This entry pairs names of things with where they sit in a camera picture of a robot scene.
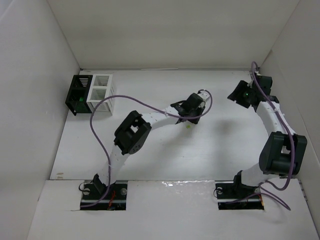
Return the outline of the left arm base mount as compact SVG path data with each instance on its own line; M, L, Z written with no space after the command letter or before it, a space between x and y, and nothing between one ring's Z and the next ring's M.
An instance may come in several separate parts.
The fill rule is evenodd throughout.
M111 184L107 195L107 187L100 193L93 180L86 180L78 186L81 192L79 207L81 211L125 211L127 208L128 181L120 180Z

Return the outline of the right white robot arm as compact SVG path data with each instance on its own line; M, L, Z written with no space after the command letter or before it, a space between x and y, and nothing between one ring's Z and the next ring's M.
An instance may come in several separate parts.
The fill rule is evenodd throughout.
M258 163L234 176L233 191L254 190L277 176L290 180L300 172L308 141L286 121L278 98L271 95L272 84L272 77L254 72L251 82L241 80L228 96L242 107L253 107L268 134Z

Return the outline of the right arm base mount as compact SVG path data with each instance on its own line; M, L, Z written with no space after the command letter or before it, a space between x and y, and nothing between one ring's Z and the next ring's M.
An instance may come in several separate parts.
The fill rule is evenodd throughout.
M236 187L231 181L216 181L214 196L219 210L264 210L257 187Z

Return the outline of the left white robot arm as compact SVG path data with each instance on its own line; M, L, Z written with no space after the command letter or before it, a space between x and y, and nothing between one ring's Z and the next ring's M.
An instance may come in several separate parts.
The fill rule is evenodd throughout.
M114 132L113 147L111 153L106 154L106 164L93 177L92 183L97 191L101 195L107 192L116 182L125 161L141 150L151 131L183 122L197 124L205 114L206 102L211 99L210 93L201 89L163 110L144 114L131 111Z

